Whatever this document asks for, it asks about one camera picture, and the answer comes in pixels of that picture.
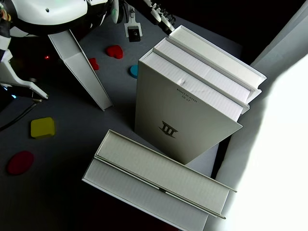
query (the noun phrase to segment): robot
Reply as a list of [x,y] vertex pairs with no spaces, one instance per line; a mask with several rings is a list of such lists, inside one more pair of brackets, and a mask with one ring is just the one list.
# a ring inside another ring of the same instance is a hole
[[48,94],[34,82],[17,76],[10,65],[13,56],[8,50],[11,37],[48,35],[67,68],[100,108],[106,109],[112,103],[70,28],[85,20],[89,29],[100,26],[109,13],[114,23],[121,23],[126,15],[127,37],[140,41],[141,25],[135,21],[134,7],[167,34],[174,30],[175,18],[150,0],[0,0],[0,84],[6,88],[27,88],[32,95],[48,99]]

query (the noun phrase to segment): white curtain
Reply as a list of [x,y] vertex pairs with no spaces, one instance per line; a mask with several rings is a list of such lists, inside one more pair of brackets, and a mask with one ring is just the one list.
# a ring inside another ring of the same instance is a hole
[[308,3],[252,63],[268,79],[217,180],[238,190],[205,231],[308,230]]

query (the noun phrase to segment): white book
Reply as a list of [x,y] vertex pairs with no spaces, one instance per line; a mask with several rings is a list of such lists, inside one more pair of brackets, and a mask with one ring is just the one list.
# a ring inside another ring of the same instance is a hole
[[240,129],[242,110],[153,50],[139,60],[135,131],[183,164]]
[[261,93],[258,86],[266,77],[184,26],[179,26],[167,40],[202,62],[250,90],[246,103]]
[[201,231],[208,214],[225,218],[233,190],[111,130],[82,180],[188,231]]
[[250,94],[249,89],[224,76],[165,38],[154,47],[153,51],[248,110],[249,106],[246,102]]

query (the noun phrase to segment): dark background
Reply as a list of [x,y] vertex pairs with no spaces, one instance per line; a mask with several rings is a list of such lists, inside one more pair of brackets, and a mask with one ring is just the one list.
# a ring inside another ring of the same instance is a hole
[[243,46],[241,59],[250,64],[275,38],[305,0],[177,0],[162,1],[172,14]]

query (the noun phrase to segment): table surface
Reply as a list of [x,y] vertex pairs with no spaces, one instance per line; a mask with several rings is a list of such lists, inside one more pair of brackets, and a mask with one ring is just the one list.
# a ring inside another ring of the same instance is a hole
[[[87,57],[97,59],[100,66],[97,75],[114,107],[105,112],[100,110],[62,66],[49,70],[49,75],[39,84],[50,98],[0,133],[1,230],[89,230],[96,227],[93,221],[102,217],[106,219],[104,226],[114,230],[127,227],[142,230],[142,225],[147,223],[143,224],[140,219],[149,221],[147,215],[81,181],[108,129],[157,150],[133,131],[137,80],[129,75],[128,69],[166,35],[138,12],[136,21],[142,26],[140,42],[129,43],[124,25],[113,24],[110,17],[80,42]],[[242,47],[239,44],[177,18],[176,26],[181,24],[234,56],[240,56]],[[104,50],[110,45],[120,45],[124,58],[117,60],[107,56]],[[0,113],[1,125],[30,104],[30,99],[18,97]],[[55,136],[40,140],[31,138],[31,120],[49,116],[55,121]],[[12,155],[22,150],[34,154],[34,164],[23,175],[9,176],[5,166]],[[213,149],[189,166],[210,175],[215,153]],[[130,213],[137,214],[137,218],[129,216]],[[126,218],[119,224],[111,221],[113,217]]]

